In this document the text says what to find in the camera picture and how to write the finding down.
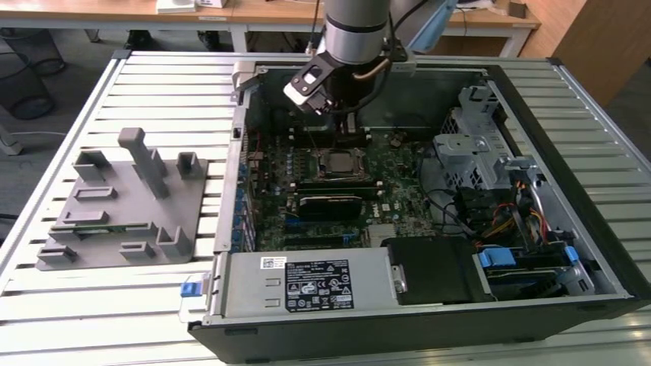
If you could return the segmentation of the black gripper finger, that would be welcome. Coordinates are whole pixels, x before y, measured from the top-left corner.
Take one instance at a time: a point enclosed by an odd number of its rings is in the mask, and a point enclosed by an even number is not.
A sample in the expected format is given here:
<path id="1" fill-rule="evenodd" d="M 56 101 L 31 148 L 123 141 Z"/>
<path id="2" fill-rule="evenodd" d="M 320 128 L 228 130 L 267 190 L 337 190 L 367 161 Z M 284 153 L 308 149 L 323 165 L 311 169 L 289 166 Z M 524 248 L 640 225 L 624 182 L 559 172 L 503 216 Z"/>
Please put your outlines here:
<path id="1" fill-rule="evenodd" d="M 343 147 L 363 146 L 363 126 L 357 122 L 357 113 L 352 112 L 340 120 L 337 143 Z"/>

